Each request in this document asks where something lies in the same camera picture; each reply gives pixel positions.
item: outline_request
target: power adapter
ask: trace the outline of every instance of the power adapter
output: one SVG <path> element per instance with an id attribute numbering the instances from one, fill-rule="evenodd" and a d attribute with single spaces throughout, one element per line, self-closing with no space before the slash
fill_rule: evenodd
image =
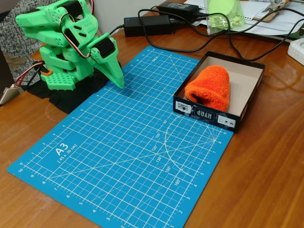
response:
<path id="1" fill-rule="evenodd" d="M 173 13 L 186 20 L 192 20 L 200 16 L 200 8 L 196 5 L 184 4 L 184 3 L 176 3 L 176 2 L 165 2 L 162 5 L 156 7 L 159 11 L 163 11 L 166 13 Z M 169 15 L 170 18 L 180 19 L 173 15 Z"/>
<path id="2" fill-rule="evenodd" d="M 168 15 L 141 17 L 147 35 L 171 34 L 174 26 Z M 126 37 L 144 36 L 143 25 L 138 17 L 124 18 L 124 34 Z"/>

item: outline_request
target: orange towel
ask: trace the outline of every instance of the orange towel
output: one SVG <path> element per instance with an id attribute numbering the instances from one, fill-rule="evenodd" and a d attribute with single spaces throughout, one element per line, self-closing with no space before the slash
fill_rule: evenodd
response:
<path id="1" fill-rule="evenodd" d="M 221 66 L 209 66 L 185 87 L 188 100 L 226 111 L 229 106 L 229 74 Z"/>

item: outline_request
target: gray fabric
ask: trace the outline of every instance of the gray fabric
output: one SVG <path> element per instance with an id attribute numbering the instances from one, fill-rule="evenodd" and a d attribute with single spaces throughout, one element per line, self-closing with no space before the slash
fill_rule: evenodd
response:
<path id="1" fill-rule="evenodd" d="M 0 45 L 2 52 L 12 57 L 30 57 L 41 46 L 41 42 L 28 39 L 16 24 L 15 17 L 38 6 L 46 6 L 57 0 L 21 0 L 0 22 Z"/>

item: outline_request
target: black box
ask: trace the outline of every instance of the black box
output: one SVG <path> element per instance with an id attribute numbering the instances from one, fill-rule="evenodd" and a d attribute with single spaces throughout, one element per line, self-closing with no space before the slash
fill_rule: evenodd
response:
<path id="1" fill-rule="evenodd" d="M 141 17 L 148 36 L 165 35 L 173 32 L 168 15 Z M 143 25 L 138 17 L 124 18 L 125 37 L 144 36 Z"/>
<path id="2" fill-rule="evenodd" d="M 222 66 L 229 73 L 230 105 L 226 112 L 192 102 L 184 96 L 185 86 L 211 65 Z M 264 64 L 209 51 L 175 92 L 173 111 L 236 133 L 262 81 L 264 70 Z"/>
<path id="3" fill-rule="evenodd" d="M 185 4 L 185 3 L 171 2 L 171 1 L 164 2 L 163 4 L 157 6 L 156 8 L 159 11 L 166 13 L 173 13 L 187 20 L 192 20 L 194 18 L 197 18 L 198 16 L 195 16 L 194 14 L 200 12 L 199 6 Z M 169 17 L 180 20 L 179 17 L 175 17 L 173 15 L 169 15 Z"/>

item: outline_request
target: green 3d printed robot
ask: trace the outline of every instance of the green 3d printed robot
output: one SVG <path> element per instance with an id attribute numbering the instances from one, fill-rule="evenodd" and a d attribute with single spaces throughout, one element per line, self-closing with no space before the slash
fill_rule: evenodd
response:
<path id="1" fill-rule="evenodd" d="M 109 33 L 96 36 L 97 19 L 85 0 L 60 0 L 16 17 L 25 36 L 40 40 L 48 72 L 41 79 L 51 90 L 74 90 L 75 84 L 100 70 L 119 88 L 124 76 L 117 61 L 116 41 Z"/>

